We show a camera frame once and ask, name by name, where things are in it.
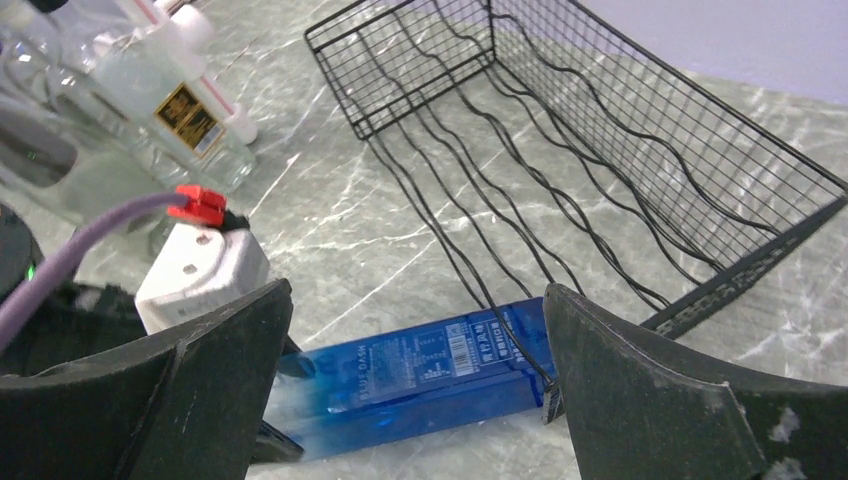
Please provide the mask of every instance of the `blue packaging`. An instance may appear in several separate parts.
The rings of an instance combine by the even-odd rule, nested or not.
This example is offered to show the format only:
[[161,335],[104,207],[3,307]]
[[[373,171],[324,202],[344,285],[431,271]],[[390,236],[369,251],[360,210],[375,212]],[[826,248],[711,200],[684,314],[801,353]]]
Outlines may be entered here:
[[[542,299],[501,312],[554,376]],[[278,370],[264,420],[302,460],[538,408],[544,395],[491,310],[287,355]]]

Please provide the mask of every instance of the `black wire basket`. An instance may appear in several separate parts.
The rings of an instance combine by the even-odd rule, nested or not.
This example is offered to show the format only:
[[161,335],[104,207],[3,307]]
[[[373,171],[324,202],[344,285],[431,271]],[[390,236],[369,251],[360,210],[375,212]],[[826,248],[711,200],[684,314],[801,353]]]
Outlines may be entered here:
[[[452,122],[444,102],[483,122],[486,142],[505,151],[553,199],[628,291],[650,307],[647,318],[631,320],[669,338],[753,286],[846,203],[844,181],[574,1],[361,0],[311,27],[306,41],[356,136],[394,175],[485,308],[496,305],[486,282],[436,219],[404,157],[426,161],[507,276],[514,278],[496,242],[451,196],[434,164],[448,161],[462,169],[549,281],[557,279],[542,257],[584,290],[580,272],[538,238],[504,182],[484,172],[484,137]],[[473,98],[480,89],[508,99],[511,107],[481,108]],[[519,117],[530,120],[544,151],[563,157],[568,175],[546,174],[522,153],[513,121]],[[441,149],[439,158],[426,142]],[[586,206],[557,186],[574,176],[573,168],[607,205],[644,225],[662,258],[691,287],[687,293],[668,299],[628,271],[609,238],[592,226]],[[613,184],[625,194],[609,193]],[[476,287],[463,272],[475,277]]]

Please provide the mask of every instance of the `wire mesh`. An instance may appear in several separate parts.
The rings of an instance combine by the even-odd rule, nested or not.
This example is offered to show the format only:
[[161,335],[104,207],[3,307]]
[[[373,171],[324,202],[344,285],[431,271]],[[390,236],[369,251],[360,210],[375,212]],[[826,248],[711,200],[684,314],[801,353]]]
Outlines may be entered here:
[[[306,39],[484,309],[502,303],[492,285],[530,297],[560,282],[644,320],[844,201],[844,182],[577,2],[363,0]],[[543,204],[551,215],[528,211]]]

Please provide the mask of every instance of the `white wall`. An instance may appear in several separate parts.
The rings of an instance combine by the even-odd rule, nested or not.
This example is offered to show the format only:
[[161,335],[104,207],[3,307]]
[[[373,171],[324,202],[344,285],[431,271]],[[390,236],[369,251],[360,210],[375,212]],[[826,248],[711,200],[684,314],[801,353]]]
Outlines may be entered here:
[[676,67],[848,105],[848,0],[582,3]]

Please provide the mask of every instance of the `red connector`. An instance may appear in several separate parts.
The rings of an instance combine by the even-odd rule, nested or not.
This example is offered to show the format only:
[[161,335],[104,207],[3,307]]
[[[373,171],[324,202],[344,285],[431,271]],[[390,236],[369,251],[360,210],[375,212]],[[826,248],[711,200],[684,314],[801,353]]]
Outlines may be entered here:
[[227,211],[227,199],[223,195],[199,185],[180,185],[177,193],[189,198],[184,207],[168,207],[168,215],[186,222],[220,227]]

